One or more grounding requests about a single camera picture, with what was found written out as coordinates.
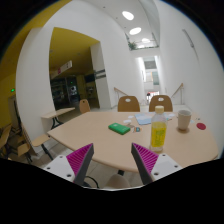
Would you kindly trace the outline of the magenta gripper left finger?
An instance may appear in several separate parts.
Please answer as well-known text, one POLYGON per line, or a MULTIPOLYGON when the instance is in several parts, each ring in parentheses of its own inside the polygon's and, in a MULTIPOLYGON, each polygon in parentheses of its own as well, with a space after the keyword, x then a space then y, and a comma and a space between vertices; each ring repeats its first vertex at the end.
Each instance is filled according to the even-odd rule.
POLYGON ((83 185, 93 154, 93 144, 88 144, 67 156, 68 163, 75 174, 75 184, 79 186, 83 185))

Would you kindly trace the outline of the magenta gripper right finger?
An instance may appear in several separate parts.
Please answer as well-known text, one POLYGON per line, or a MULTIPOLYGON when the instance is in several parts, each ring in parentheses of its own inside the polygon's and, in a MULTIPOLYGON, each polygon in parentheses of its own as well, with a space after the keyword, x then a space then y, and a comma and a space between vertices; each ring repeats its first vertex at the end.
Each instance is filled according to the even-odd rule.
POLYGON ((152 182, 150 176, 159 155, 141 145, 133 143, 131 153, 137 165, 142 183, 148 185, 152 182))

